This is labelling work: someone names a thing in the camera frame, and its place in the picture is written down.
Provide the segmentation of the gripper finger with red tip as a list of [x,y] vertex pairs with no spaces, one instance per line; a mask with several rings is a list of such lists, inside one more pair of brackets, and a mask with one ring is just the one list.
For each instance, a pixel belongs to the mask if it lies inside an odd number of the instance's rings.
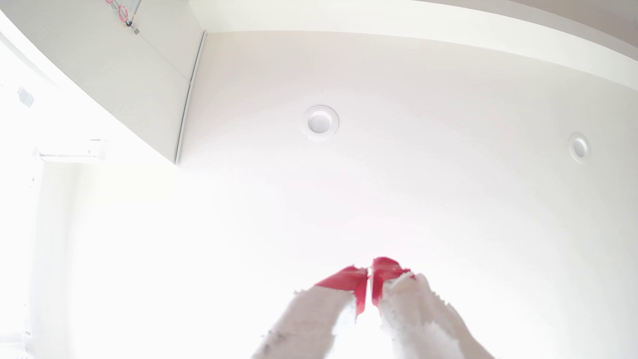
[[368,269],[347,266],[296,292],[252,358],[326,358],[365,311]]
[[395,358],[493,358],[426,277],[388,257],[371,266],[372,304]]

